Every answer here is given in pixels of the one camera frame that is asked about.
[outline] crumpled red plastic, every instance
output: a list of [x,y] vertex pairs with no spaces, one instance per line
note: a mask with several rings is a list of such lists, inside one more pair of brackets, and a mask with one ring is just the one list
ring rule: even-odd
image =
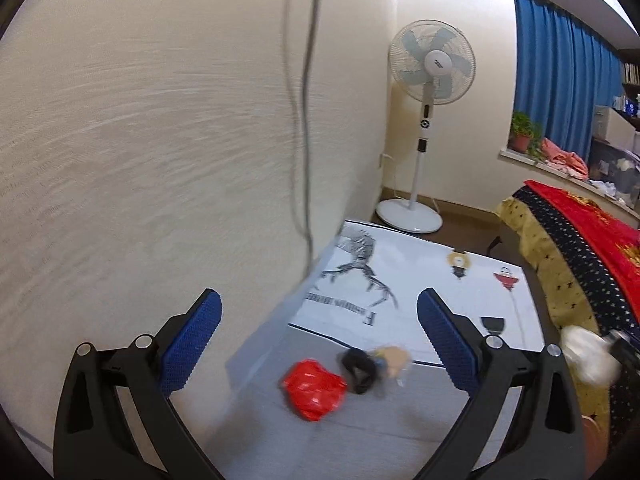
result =
[[347,383],[313,359],[297,363],[282,385],[307,420],[320,420],[342,403]]

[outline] baseboard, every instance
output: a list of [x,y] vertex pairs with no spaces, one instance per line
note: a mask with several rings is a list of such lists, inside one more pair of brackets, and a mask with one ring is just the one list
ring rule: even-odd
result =
[[[404,191],[398,191],[398,196],[402,198],[409,198],[409,193]],[[380,194],[380,200],[387,200],[388,198],[394,197],[394,191],[389,189],[388,187],[382,188],[382,193]],[[483,209],[476,209],[474,207],[469,207],[462,204],[456,204],[455,202],[448,202],[446,200],[436,199],[438,203],[438,207],[440,208],[441,213],[450,214],[450,215],[460,215],[474,218],[478,221],[485,222],[487,224],[492,225],[500,225],[500,219],[498,215],[491,212],[485,211]],[[433,207],[433,202],[431,198],[428,196],[418,195],[418,202],[424,205],[428,205],[429,207]]]

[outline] plant pot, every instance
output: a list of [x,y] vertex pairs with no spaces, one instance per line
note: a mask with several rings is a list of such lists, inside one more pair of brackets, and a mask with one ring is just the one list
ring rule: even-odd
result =
[[524,135],[517,135],[511,140],[511,149],[519,153],[527,153],[531,138]]

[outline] blue curtain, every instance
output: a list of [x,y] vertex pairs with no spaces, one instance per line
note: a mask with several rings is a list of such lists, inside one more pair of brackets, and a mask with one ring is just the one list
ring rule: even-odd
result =
[[514,110],[542,125],[563,150],[584,160],[595,105],[622,95],[622,64],[605,41],[543,0],[515,0],[518,70]]

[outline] black star-patterned fabric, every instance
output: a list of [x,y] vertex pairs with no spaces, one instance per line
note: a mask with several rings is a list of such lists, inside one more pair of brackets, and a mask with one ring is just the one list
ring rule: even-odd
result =
[[[591,305],[600,333],[611,330],[638,333],[638,320],[615,278],[564,215],[528,186],[519,189],[513,197],[527,205],[558,247]],[[633,381],[631,373],[624,370],[609,389],[610,447],[619,442],[640,410],[640,386]]]

